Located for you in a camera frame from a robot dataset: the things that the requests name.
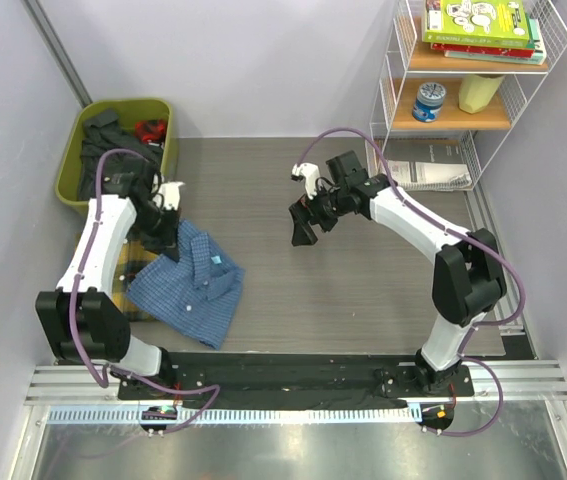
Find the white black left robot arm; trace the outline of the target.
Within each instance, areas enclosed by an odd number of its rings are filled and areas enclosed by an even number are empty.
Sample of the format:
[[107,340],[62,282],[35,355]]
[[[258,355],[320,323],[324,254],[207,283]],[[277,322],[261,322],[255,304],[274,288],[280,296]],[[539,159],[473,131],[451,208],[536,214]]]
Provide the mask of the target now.
[[37,295],[35,310],[54,356],[83,364],[101,387],[115,375],[141,377],[153,398],[168,397],[176,375],[167,351],[135,337],[112,298],[119,254],[130,232],[143,248],[179,259],[180,183],[165,182],[140,154],[121,150],[124,163],[105,171],[112,151],[96,167],[93,196],[70,265],[52,291]]

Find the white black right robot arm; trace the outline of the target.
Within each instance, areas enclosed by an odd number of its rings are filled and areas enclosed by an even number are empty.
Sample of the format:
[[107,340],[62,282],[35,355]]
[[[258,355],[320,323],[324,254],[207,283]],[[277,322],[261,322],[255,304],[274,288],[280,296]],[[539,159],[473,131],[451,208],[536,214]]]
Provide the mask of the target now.
[[446,389],[461,364],[463,340],[471,327],[494,308],[507,291],[504,272],[494,259],[497,244],[486,229],[452,235],[454,224],[411,203],[383,174],[370,176],[349,151],[327,161],[329,177],[317,165],[293,167],[291,178],[304,194],[289,208],[291,242],[309,246],[313,230],[331,231],[339,218],[358,214],[401,236],[433,265],[431,298],[437,317],[429,338],[415,355],[414,380],[420,391],[435,395]]

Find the blue checked long sleeve shirt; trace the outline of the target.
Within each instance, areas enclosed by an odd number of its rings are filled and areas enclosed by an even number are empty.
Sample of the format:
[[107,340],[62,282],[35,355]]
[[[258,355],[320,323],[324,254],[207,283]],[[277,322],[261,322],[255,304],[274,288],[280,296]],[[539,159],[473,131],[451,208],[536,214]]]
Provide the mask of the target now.
[[157,257],[132,281],[127,298],[178,333],[218,350],[243,292],[245,270],[209,232],[182,220],[179,259]]

